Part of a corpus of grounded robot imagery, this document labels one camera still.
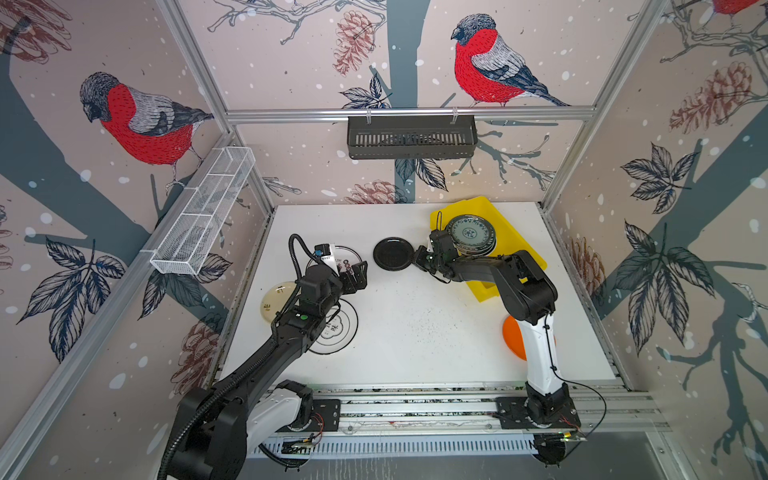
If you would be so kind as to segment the teal patterned plate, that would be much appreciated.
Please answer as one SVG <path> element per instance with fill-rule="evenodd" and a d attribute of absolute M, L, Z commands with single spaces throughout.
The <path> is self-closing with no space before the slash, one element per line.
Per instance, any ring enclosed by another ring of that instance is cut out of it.
<path fill-rule="evenodd" d="M 494 227 L 477 215 L 459 215 L 449 221 L 446 230 L 462 255 L 487 256 L 495 249 Z"/>

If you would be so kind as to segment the white plate black flower outline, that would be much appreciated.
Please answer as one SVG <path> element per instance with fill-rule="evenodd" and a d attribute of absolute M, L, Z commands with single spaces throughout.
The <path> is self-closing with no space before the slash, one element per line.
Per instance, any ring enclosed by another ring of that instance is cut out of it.
<path fill-rule="evenodd" d="M 340 299 L 339 306 L 327 315 L 326 326 L 309 351 L 316 355 L 338 353 L 351 344 L 358 328 L 357 310 L 349 301 Z"/>

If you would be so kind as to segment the black round plate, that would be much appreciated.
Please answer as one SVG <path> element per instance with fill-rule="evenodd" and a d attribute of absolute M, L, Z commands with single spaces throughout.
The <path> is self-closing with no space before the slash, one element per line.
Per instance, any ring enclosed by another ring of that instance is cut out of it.
<path fill-rule="evenodd" d="M 373 260 L 386 271 L 402 271 L 411 263 L 414 256 L 413 246 L 400 237 L 387 237 L 374 247 Z"/>

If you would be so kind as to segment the yellow plastic bin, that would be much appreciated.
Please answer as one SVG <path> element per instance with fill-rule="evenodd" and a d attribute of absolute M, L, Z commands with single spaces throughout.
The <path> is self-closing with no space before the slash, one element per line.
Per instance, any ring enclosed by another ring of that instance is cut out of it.
<path fill-rule="evenodd" d="M 528 251 L 542 270 L 547 269 L 547 263 L 542 256 L 524 239 L 514 226 L 499 212 L 485 197 L 462 200 L 448 205 L 430 215 L 431 230 L 446 230 L 449 221 L 459 215 L 477 215 L 489 221 L 496 232 L 495 249 L 487 256 L 495 257 L 509 255 L 519 250 Z"/>

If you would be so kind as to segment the orange plate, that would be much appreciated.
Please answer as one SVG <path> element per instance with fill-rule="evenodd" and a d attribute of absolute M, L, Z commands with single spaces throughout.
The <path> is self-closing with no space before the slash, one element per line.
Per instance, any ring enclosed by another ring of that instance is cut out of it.
<path fill-rule="evenodd" d="M 508 316 L 502 326 L 502 337 L 508 349 L 520 360 L 526 361 L 526 351 L 519 322 Z"/>

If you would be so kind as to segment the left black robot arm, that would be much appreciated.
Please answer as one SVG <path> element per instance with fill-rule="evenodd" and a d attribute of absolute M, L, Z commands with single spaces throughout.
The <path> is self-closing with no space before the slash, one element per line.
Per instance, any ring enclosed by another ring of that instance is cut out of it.
<path fill-rule="evenodd" d="M 309 249 L 292 234 L 289 250 L 303 249 L 310 266 L 290 257 L 295 288 L 271 323 L 262 346 L 208 389 L 195 387 L 180 401 L 157 476 L 160 479 L 235 479 L 248 453 L 277 430 L 303 427 L 312 419 L 313 392 L 278 377 L 311 349 L 344 295 L 367 286 L 368 263 L 340 270 L 335 248 Z"/>

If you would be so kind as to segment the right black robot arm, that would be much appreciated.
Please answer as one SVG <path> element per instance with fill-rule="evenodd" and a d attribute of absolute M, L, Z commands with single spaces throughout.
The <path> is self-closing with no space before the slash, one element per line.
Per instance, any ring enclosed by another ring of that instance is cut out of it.
<path fill-rule="evenodd" d="M 559 375 L 552 326 L 558 292 L 532 255 L 519 250 L 495 257 L 461 255 L 451 235 L 433 230 L 430 245 L 419 247 L 412 263 L 443 282 L 480 281 L 499 291 L 509 316 L 518 322 L 526 353 L 526 408 L 537 426 L 548 426 L 571 408 Z"/>

